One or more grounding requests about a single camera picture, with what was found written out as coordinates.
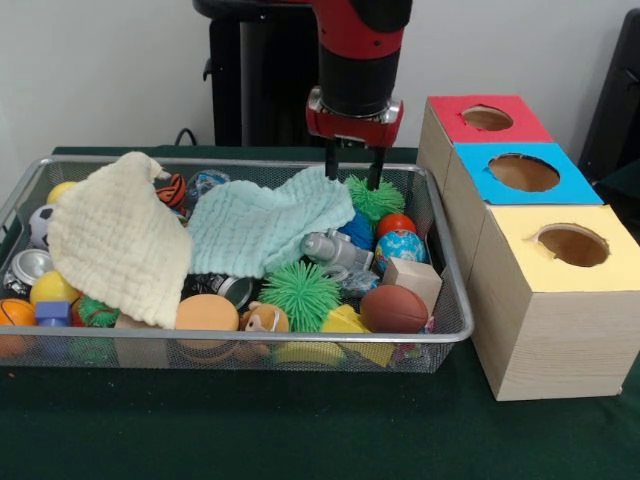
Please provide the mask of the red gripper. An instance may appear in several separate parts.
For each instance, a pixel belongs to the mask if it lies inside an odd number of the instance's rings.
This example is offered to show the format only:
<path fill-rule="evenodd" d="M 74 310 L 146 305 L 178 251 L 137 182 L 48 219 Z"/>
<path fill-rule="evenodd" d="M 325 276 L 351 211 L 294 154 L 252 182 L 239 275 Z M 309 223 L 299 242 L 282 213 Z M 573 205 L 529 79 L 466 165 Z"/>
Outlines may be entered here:
<path fill-rule="evenodd" d="M 355 140 L 369 146 L 373 153 L 367 176 L 367 189 L 379 189 L 387 148 L 396 141 L 404 114 L 404 103 L 392 100 L 379 115 L 351 117 L 328 110 L 319 96 L 310 96 L 306 105 L 306 121 L 309 133 L 327 139 L 325 145 L 325 176 L 336 180 L 339 161 L 338 139 Z"/>

